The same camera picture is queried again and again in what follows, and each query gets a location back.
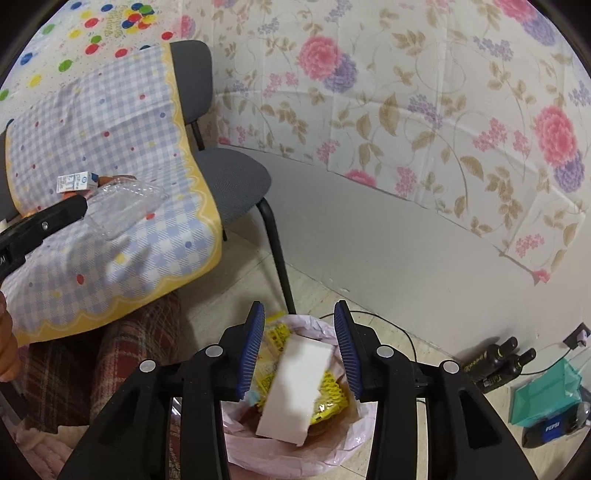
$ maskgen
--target human hand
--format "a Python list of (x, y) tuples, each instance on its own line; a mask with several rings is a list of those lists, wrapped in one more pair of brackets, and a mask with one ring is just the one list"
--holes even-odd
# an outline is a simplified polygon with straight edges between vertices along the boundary
[(12, 334), (12, 317), (6, 308), (6, 298), (0, 292), (0, 382), (14, 380), (21, 371), (17, 339)]

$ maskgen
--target wall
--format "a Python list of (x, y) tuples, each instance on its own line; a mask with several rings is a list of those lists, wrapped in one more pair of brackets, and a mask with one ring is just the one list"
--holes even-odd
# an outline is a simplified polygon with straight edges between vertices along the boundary
[[(582, 321), (591, 326), (591, 221), (551, 281), (534, 286), (492, 245), (434, 212), (322, 168), (245, 152), (273, 178), (267, 199), (288, 263), (447, 353), (461, 358), (511, 335), (542, 349)], [(258, 212), (232, 229), (264, 241)], [(565, 351), (545, 348), (530, 371)]]

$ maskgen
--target polka dot tablecloth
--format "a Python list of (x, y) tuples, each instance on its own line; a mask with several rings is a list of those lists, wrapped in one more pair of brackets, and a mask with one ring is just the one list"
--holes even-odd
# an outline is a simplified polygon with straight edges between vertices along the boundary
[(204, 10), (191, 3), (67, 2), (36, 33), (0, 87), (0, 131), (48, 93), (97, 65), (156, 44), (192, 38)]
[(57, 203), (57, 177), (85, 170), (133, 174), (167, 199), (113, 241), (87, 215), (30, 253), (2, 284), (20, 345), (117, 320), (219, 261), (221, 221), (190, 154), (168, 45), (114, 59), (8, 127), (7, 175), (21, 213)]

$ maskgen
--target floor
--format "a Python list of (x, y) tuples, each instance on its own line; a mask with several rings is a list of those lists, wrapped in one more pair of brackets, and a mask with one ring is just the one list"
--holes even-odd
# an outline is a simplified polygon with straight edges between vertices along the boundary
[[(197, 349), (216, 343), (223, 331), (232, 325), (243, 323), (253, 300), (265, 305), (267, 314), (285, 309), (272, 256), (258, 249), (242, 237), (228, 232), (220, 264), (210, 273), (186, 285), (180, 290), (183, 302), (184, 335), (181, 356), (190, 357)], [(298, 313), (316, 317), (331, 313), (334, 305), (343, 297), (312, 278), (288, 267), (295, 304)], [(364, 310), (349, 301), (349, 308)], [(384, 321), (368, 315), (355, 314), (357, 322), (375, 329), (383, 343), (391, 345), (406, 355), (412, 355), (408, 339)], [(448, 358), (431, 345), (414, 339), (418, 361), (438, 365)], [(488, 400), (499, 415), (506, 419), (509, 412), (509, 390), (500, 388), (488, 395)], [(417, 479), (427, 478), (427, 426), (425, 409), (417, 404), (418, 472)], [(520, 441), (521, 429), (510, 426)], [(570, 460), (586, 435), (586, 429), (568, 439), (561, 439), (544, 447), (526, 450), (540, 480), (554, 480)], [(363, 445), (344, 465), (315, 477), (317, 480), (362, 480), (367, 471), (371, 443)]]

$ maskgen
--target pink trash bag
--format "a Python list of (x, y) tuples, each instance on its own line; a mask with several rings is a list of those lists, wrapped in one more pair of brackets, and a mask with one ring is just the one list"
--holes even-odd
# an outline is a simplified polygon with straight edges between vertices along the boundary
[[(309, 315), (286, 315), (278, 321), (298, 335), (338, 344), (335, 329)], [(336, 368), (344, 373), (338, 349), (335, 349), (334, 360)], [(340, 383), (346, 385), (344, 377)], [(285, 479), (320, 475), (341, 465), (372, 437), (377, 411), (377, 404), (361, 404), (349, 393), (349, 406), (317, 424), (324, 427), (321, 433), (309, 435), (305, 444), (297, 447), (280, 440), (256, 437), (250, 427), (239, 422), (250, 407), (245, 400), (237, 404), (222, 402), (228, 460), (246, 470)]]

